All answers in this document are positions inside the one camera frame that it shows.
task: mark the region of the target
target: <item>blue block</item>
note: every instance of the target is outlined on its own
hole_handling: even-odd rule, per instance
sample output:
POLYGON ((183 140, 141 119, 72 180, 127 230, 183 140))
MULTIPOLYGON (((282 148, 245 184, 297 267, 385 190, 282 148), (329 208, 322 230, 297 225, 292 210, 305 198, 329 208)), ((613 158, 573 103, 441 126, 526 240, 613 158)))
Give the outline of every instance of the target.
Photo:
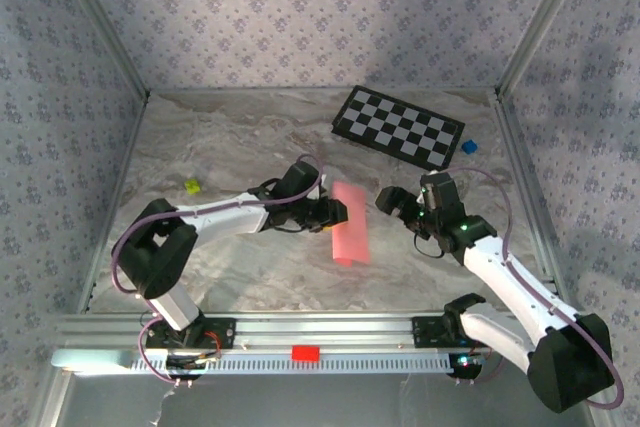
POLYGON ((478 150, 478 144, 476 144, 473 140, 467 140, 464 144, 462 144, 462 151, 465 154, 473 154, 476 150, 478 150))

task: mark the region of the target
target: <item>pink foam block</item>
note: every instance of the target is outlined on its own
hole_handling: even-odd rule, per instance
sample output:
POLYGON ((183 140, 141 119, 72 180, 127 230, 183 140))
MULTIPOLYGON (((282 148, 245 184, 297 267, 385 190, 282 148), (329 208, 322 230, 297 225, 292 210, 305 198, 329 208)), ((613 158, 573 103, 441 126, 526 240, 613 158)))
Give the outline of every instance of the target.
POLYGON ((332 197, 347 206, 349 220, 331 229, 333 260, 350 266, 353 261, 368 264, 369 237, 367 235, 366 194, 355 185, 334 182, 332 197))

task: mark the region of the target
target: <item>yellow block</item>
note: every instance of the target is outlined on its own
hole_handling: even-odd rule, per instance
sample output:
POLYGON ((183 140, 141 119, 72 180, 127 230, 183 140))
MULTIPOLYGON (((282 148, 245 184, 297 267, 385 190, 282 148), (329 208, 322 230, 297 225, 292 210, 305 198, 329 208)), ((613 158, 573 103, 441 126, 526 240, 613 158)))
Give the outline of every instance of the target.
POLYGON ((187 193, 189 195, 197 194, 200 192, 200 184, 196 179, 189 179, 184 183, 187 193))

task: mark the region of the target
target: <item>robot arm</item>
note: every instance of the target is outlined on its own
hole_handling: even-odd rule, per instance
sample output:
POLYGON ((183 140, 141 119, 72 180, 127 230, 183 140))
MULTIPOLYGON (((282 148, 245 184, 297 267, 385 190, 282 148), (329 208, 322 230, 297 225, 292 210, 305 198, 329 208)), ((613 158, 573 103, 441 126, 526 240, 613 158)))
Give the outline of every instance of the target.
POLYGON ((298 160, 282 179, 270 179, 232 199, 198 206, 172 206, 165 199, 154 200, 134 224, 154 215, 166 218, 141 226, 125 239, 118 264, 137 293, 171 329, 182 338, 188 337, 202 317, 179 282, 191 251, 230 235, 279 229, 289 220, 300 230, 311 232, 346 221, 346 207, 329 198, 325 179, 318 182, 319 175, 313 166, 298 160), (306 196, 287 201, 306 191, 306 196))
POLYGON ((502 239, 482 217, 466 214, 449 174, 423 175, 420 184, 419 196, 400 187, 383 189, 377 207, 399 217, 415 235, 434 237, 511 312, 498 312, 481 296, 468 294, 445 306, 445 335, 492 347, 527 374, 536 395, 555 412, 613 385, 607 365, 575 330, 577 324, 610 359, 604 321, 579 314, 553 295, 510 252, 505 260, 502 239))

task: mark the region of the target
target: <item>floral wallpaper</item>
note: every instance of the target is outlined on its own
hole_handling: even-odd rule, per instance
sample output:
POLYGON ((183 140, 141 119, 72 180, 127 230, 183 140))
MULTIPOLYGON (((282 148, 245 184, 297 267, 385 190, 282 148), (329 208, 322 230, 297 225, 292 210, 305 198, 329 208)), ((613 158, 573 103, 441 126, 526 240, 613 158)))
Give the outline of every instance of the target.
POLYGON ((77 308, 140 102, 75 0, 0 0, 0 425, 77 308))
POLYGON ((493 86, 540 0, 101 0, 147 86, 493 86))
POLYGON ((512 102, 568 287, 609 324, 640 425, 640 0, 566 0, 512 102))

